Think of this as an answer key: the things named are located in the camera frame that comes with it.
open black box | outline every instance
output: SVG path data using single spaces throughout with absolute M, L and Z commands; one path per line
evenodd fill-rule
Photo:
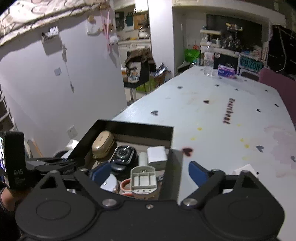
M 104 130 L 110 131 L 116 142 L 128 143 L 131 146 L 133 144 L 142 147 L 165 146 L 168 152 L 168 160 L 158 199 L 177 200 L 183 154 L 181 151 L 171 149 L 173 127 L 97 120 L 68 158 L 85 158 L 87 154 L 91 153 L 92 144 L 97 136 Z

kettle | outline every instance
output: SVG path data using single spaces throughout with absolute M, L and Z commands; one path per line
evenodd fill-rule
M 148 33 L 145 28 L 141 27 L 138 33 L 138 39 L 148 39 L 149 37 L 150 33 Z

plush toy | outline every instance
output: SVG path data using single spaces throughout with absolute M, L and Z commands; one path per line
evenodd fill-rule
M 109 45 L 118 44 L 118 41 L 119 41 L 119 38 L 117 37 L 117 35 L 113 35 L 109 39 Z

table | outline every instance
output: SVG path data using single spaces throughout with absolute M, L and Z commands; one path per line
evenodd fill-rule
M 230 117 L 228 104 L 233 106 Z M 183 156 L 178 203 L 197 188 L 188 175 L 190 161 L 226 174 L 251 164 L 285 210 L 279 238 L 295 239 L 296 132 L 274 88 L 241 76 L 204 76 L 203 68 L 195 66 L 114 120 L 173 126 L 172 148 L 193 149 L 190 157 Z

pink chair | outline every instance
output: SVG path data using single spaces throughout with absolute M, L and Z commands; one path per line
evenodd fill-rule
M 294 125 L 296 125 L 296 81 L 270 69 L 260 71 L 259 82 L 275 88 L 280 94 Z

